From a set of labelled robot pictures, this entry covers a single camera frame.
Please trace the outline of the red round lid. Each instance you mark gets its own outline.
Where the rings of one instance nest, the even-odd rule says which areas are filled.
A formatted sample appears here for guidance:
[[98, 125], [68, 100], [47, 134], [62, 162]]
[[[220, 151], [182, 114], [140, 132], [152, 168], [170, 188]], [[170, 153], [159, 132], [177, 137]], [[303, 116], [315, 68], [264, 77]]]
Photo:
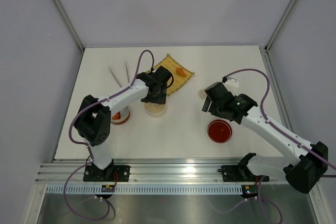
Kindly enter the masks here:
[[207, 127], [208, 137], [215, 143], [226, 143], [233, 134], [232, 127], [223, 120], [213, 120]]

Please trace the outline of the metal serving tongs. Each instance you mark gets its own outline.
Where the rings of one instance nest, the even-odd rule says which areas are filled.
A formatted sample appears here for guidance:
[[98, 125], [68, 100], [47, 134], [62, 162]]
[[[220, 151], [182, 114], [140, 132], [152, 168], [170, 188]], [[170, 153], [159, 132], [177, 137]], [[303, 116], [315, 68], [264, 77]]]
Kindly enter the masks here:
[[130, 74], [126, 61], [123, 63], [110, 64], [109, 70], [119, 87], [123, 87], [130, 82]]

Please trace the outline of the orange spotted food piece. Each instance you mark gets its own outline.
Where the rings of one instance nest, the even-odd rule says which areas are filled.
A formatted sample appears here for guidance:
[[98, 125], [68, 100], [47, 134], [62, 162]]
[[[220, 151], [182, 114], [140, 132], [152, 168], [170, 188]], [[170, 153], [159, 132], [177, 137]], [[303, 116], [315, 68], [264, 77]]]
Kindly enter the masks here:
[[111, 119], [112, 119], [113, 121], [117, 121], [117, 120], [120, 120], [120, 118], [121, 118], [121, 115], [120, 115], [120, 113], [118, 112], [118, 113], [116, 113]]

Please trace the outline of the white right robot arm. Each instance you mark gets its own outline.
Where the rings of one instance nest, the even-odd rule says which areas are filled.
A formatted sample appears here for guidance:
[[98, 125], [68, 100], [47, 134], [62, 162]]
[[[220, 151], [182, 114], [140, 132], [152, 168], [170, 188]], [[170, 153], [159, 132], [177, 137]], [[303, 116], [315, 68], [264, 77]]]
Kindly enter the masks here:
[[328, 147], [300, 138], [262, 113], [261, 107], [245, 94], [233, 95], [222, 82], [205, 89], [202, 110], [216, 117], [236, 122], [266, 140], [283, 158], [266, 159], [249, 153], [238, 163], [239, 176], [284, 179], [295, 190], [307, 194], [328, 169]]

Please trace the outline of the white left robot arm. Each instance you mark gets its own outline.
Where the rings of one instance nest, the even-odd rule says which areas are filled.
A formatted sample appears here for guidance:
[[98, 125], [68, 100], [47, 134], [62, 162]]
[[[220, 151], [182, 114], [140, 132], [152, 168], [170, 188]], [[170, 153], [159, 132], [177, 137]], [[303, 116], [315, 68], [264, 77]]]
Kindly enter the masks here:
[[136, 101], [164, 105], [167, 89], [174, 77], [165, 67], [158, 67], [149, 73], [137, 74], [119, 91], [102, 98], [86, 96], [78, 114], [71, 123], [87, 146], [90, 162], [85, 166], [83, 176], [86, 182], [112, 182], [129, 180], [129, 167], [115, 165], [106, 140], [110, 135], [112, 117]]

